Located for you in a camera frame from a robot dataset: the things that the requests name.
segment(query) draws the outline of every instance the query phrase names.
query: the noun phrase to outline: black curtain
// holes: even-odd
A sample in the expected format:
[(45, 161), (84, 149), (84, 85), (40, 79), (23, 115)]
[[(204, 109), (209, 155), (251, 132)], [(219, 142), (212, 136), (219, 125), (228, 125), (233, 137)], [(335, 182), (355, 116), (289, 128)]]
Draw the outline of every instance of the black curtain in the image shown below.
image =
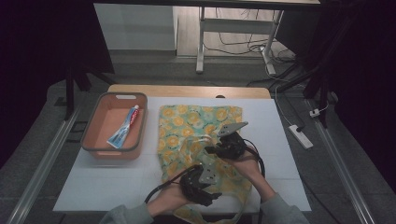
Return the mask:
[(396, 4), (368, 1), (333, 58), (335, 111), (396, 192)]
[(114, 73), (93, 4), (84, 0), (0, 3), (0, 164), (47, 100), (48, 87), (83, 64)]

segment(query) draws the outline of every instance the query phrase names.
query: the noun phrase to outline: wire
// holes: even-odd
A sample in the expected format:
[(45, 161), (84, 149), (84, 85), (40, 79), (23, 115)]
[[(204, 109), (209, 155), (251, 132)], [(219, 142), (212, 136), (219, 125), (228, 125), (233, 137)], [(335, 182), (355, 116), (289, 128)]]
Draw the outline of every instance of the wire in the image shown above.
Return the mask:
[(161, 190), (161, 189), (163, 189), (163, 188), (165, 188), (165, 187), (168, 187), (168, 186), (171, 185), (176, 179), (178, 179), (179, 177), (183, 176), (183, 175), (186, 174), (187, 172), (189, 172), (189, 171), (191, 171), (191, 170), (193, 170), (193, 169), (196, 169), (197, 167), (198, 167), (198, 165), (193, 165), (193, 166), (191, 166), (191, 167), (185, 169), (183, 172), (181, 172), (180, 174), (176, 175), (176, 176), (173, 177), (172, 179), (170, 179), (170, 180), (166, 181), (165, 183), (159, 185), (157, 188), (155, 188), (154, 190), (152, 190), (152, 191), (149, 193), (148, 197), (147, 197), (146, 200), (145, 200), (145, 203), (148, 203), (148, 202), (149, 202), (149, 199), (150, 199), (150, 198), (152, 197), (152, 195), (154, 195), (157, 191), (159, 191), (159, 190)]
[(297, 116), (297, 118), (300, 120), (300, 122), (303, 124), (302, 126), (299, 126), (300, 130), (302, 130), (305, 127), (305, 122), (304, 120), (300, 117), (299, 113), (297, 112), (296, 108), (294, 108), (294, 106), (291, 104), (290, 100), (288, 97), (285, 97), (286, 100), (288, 101), (289, 105), (291, 106), (291, 108), (294, 111), (294, 114)]
[[(221, 11), (220, 11), (220, 9), (218, 8), (218, 7), (216, 7), (216, 18), (221, 18)], [(244, 14), (247, 14), (247, 17), (248, 17), (248, 14), (249, 14), (249, 12), (250, 12), (250, 9), (245, 9), (244, 10), (244, 12), (242, 12), (242, 14), (241, 15), (244, 15)], [(257, 13), (256, 13), (256, 20), (258, 19), (258, 16), (259, 16), (259, 9), (257, 9)], [(264, 41), (267, 41), (268, 39), (263, 39), (263, 40), (251, 40), (251, 38), (253, 37), (253, 35), (250, 35), (250, 39), (249, 39), (249, 41), (244, 41), (244, 42), (234, 42), (234, 43), (225, 43), (223, 40), (222, 40), (222, 38), (221, 38), (221, 33), (219, 33), (219, 39), (220, 39), (220, 42), (223, 44), (223, 45), (241, 45), (241, 44), (247, 44), (247, 48), (249, 49), (249, 45), (251, 44), (251, 43), (258, 43), (258, 42), (264, 42)]]
[(214, 83), (212, 81), (206, 81), (206, 83), (212, 84), (213, 86), (222, 87), (221, 85), (216, 84), (216, 83)]
[(277, 87), (275, 88), (275, 102), (276, 102), (277, 107), (279, 108), (279, 111), (280, 111), (280, 113), (282, 114), (283, 118), (285, 118), (285, 120), (286, 120), (286, 121), (288, 122), (288, 124), (291, 126), (291, 125), (292, 125), (291, 122), (286, 118), (285, 114), (283, 113), (282, 108), (280, 107), (279, 102), (277, 101), (276, 91), (277, 91), (277, 88), (278, 88), (278, 87), (279, 87), (279, 86), (277, 86)]
[(329, 107), (329, 101), (327, 102), (326, 107), (324, 107), (323, 109), (319, 110), (319, 112), (321, 112), (321, 111), (327, 109), (327, 107)]
[[(243, 140), (246, 141), (246, 142), (249, 142), (251, 145), (253, 145), (253, 147), (254, 147), (255, 150), (251, 149), (250, 147), (246, 147), (246, 150), (247, 150), (248, 152), (250, 152), (250, 153), (257, 159), (257, 162), (258, 162), (259, 165), (260, 165), (260, 169), (261, 169), (261, 172), (262, 172), (262, 176), (265, 178), (265, 166), (264, 166), (264, 161), (263, 161), (262, 158), (260, 157), (259, 150), (257, 150), (256, 146), (254, 146), (254, 144), (253, 144), (251, 141), (249, 141), (249, 140), (247, 140), (247, 139), (243, 139)], [(257, 223), (262, 224), (262, 209), (261, 209), (260, 207), (259, 207), (259, 220), (258, 220)]]
[(268, 73), (268, 70), (266, 69), (267, 67), (265, 66), (265, 72), (267, 73), (267, 76), (268, 77), (270, 77), (270, 78), (272, 78), (272, 79), (275, 79), (275, 80), (279, 80), (279, 81), (284, 81), (284, 82), (290, 82), (289, 80), (287, 80), (287, 79), (283, 79), (283, 78), (277, 78), (277, 77), (271, 77), (271, 75)]
[(248, 51), (245, 51), (245, 52), (230, 52), (230, 51), (226, 51), (226, 50), (222, 50), (222, 49), (211, 49), (211, 48), (208, 48), (206, 45), (205, 45), (205, 43), (203, 43), (204, 44), (204, 47), (206, 48), (206, 49), (208, 49), (208, 50), (215, 50), (215, 51), (220, 51), (220, 52), (223, 52), (223, 53), (228, 53), (228, 54), (233, 54), (233, 55), (241, 55), (241, 54), (247, 54), (247, 53), (250, 53), (250, 52), (260, 52), (260, 51), (254, 51), (253, 49), (257, 49), (258, 48), (258, 46), (255, 46), (253, 49), (250, 49), (250, 50), (248, 50)]
[[(291, 65), (290, 67), (288, 67), (288, 69), (286, 69), (282, 74), (278, 75), (276, 78), (279, 78), (279, 77), (286, 77), (292, 70), (295, 69), (295, 67), (296, 67), (297, 65), (298, 65), (297, 63), (294, 63), (293, 65)], [(250, 86), (251, 84), (253, 84), (253, 83), (266, 82), (266, 81), (271, 81), (271, 80), (274, 80), (274, 79), (270, 77), (270, 78), (263, 78), (263, 79), (259, 79), (259, 80), (249, 81), (249, 83), (247, 84), (247, 87), (249, 87), (249, 86)], [(274, 85), (275, 85), (275, 82), (274, 82), (273, 84), (271, 84), (271, 86), (268, 88), (268, 90), (271, 89), (271, 87), (274, 86)]]
[(318, 198), (317, 194), (309, 187), (309, 185), (306, 183), (305, 179), (303, 178), (302, 175), (300, 175), (299, 172), (299, 176), (300, 179), (303, 181), (303, 183), (305, 184), (305, 186), (308, 188), (308, 190), (312, 193), (312, 195), (314, 196), (314, 198), (318, 201), (318, 203), (320, 203), (320, 205), (324, 208), (324, 210), (326, 210), (327, 213), (329, 213), (329, 215), (334, 219), (334, 221), (338, 224), (341, 224), (341, 222), (335, 217), (335, 215), (329, 210), (329, 208), (324, 205), (324, 203)]
[(63, 214), (62, 215), (62, 217), (61, 217), (61, 219), (59, 220), (59, 224), (62, 224), (62, 223), (64, 223), (64, 218), (66, 217), (66, 214)]
[(280, 52), (277, 54), (277, 56), (274, 55), (274, 52), (272, 50), (270, 50), (270, 52), (272, 54), (272, 56), (269, 55), (270, 58), (276, 63), (283, 64), (283, 63), (294, 63), (294, 62), (296, 62), (295, 58), (281, 58), (281, 57), (279, 57)]

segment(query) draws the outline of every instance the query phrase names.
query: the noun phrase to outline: white wall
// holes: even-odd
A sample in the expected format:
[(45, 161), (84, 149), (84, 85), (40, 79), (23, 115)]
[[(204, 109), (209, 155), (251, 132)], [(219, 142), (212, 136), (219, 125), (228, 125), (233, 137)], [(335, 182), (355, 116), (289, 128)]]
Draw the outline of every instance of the white wall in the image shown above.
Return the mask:
[(176, 49), (174, 7), (94, 5), (108, 49)]

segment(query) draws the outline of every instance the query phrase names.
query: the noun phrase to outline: human hand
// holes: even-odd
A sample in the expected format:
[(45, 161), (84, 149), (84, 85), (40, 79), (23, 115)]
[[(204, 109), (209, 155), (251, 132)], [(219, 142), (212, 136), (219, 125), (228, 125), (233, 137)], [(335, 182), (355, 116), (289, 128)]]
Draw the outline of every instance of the human hand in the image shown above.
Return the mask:
[[(253, 151), (257, 152), (254, 147), (250, 147)], [(259, 192), (260, 197), (265, 202), (276, 195), (275, 191), (268, 184), (267, 180), (260, 172), (258, 161), (256, 157), (248, 150), (245, 150), (244, 155), (236, 161), (223, 159), (230, 163), (239, 172), (240, 175), (247, 178), (256, 190)]]
[[(169, 177), (169, 179), (174, 178), (176, 175), (180, 174), (183, 170), (180, 170)], [(159, 214), (170, 212), (178, 209), (180, 206), (191, 203), (184, 197), (181, 191), (181, 186), (178, 184), (180, 178), (175, 180), (175, 183), (170, 184), (161, 190), (158, 196), (148, 203), (148, 212), (152, 217), (156, 217)]]
[[(257, 152), (257, 150), (254, 147), (250, 147), (250, 148)], [(245, 150), (245, 153), (235, 161), (229, 159), (223, 159), (223, 160), (231, 164), (233, 167), (235, 167), (235, 169), (238, 171), (240, 175), (244, 176), (250, 181), (255, 176), (261, 175), (259, 164), (256, 160), (256, 157), (247, 150)]]

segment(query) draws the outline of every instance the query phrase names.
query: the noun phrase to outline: yellow floral cloth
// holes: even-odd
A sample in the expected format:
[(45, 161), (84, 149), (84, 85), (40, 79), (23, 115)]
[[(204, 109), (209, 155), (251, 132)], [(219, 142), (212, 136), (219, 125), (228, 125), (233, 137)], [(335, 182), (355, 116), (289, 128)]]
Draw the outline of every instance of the yellow floral cloth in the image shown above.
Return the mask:
[[(209, 186), (209, 193), (221, 192), (238, 199), (241, 209), (232, 219), (215, 223), (236, 223), (242, 215), (251, 184), (227, 162), (216, 155), (207, 154), (205, 147), (213, 146), (219, 139), (217, 133), (224, 124), (242, 121), (242, 108), (238, 106), (163, 105), (160, 108), (158, 156), (163, 170), (163, 182), (177, 170), (194, 164), (216, 164), (219, 180)], [(206, 224), (194, 206), (177, 209), (176, 217), (190, 223)]]

